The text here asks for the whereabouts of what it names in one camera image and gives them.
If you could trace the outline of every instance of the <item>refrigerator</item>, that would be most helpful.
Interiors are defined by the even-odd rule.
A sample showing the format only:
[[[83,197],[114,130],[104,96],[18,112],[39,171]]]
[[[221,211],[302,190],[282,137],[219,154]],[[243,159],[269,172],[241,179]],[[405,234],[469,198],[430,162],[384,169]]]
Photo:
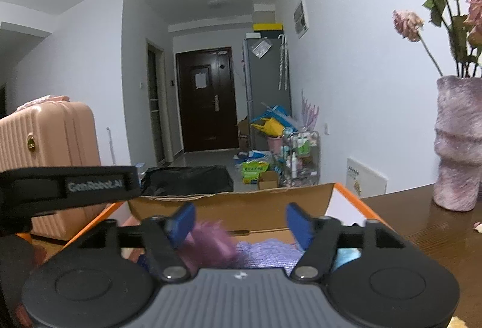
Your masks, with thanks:
[[[246,39],[243,41],[244,76],[246,79],[246,99],[250,124],[253,119],[266,112],[266,106],[263,103],[271,107],[281,105],[291,116],[290,84],[288,82],[288,88],[285,90],[284,76],[281,90],[278,90],[281,39],[269,40],[273,43],[273,46],[269,48],[262,58],[258,58],[251,51],[251,46],[259,39]],[[268,150],[266,135],[251,127],[251,125],[249,130],[249,147],[251,150]]]

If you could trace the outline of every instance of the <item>dark brown tabletop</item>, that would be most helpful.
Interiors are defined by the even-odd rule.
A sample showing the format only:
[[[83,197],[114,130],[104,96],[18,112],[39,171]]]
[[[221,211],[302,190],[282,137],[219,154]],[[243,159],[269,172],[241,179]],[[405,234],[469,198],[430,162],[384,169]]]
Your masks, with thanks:
[[[471,212],[444,210],[432,202],[433,186],[364,199],[403,237],[448,268],[460,284],[455,313],[468,328],[482,327],[482,202]]]

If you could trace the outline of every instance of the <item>metal screw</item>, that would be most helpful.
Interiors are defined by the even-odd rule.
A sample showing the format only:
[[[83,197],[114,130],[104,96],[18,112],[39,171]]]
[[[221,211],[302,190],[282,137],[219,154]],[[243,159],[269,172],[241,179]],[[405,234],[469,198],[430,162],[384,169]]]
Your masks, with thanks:
[[[318,275],[318,270],[310,265],[295,269],[295,275],[300,279],[313,279]]]
[[[174,265],[173,267],[167,267],[163,272],[162,275],[168,279],[181,279],[185,277],[187,274],[186,268],[181,267],[179,265]]]

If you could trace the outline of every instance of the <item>pink bucket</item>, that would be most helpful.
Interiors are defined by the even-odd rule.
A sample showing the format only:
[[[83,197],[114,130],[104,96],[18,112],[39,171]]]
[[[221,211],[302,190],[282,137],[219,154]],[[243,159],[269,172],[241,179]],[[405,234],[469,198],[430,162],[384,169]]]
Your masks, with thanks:
[[[283,138],[272,138],[268,136],[268,148],[273,154],[281,154],[281,147],[283,147]]]

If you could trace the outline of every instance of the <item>smoke detector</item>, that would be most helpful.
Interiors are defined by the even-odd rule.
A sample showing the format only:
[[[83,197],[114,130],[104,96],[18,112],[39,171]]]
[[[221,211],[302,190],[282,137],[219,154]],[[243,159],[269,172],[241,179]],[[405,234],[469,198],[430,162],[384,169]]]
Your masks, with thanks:
[[[227,0],[210,0],[208,2],[209,8],[221,8],[224,5],[227,5]]]

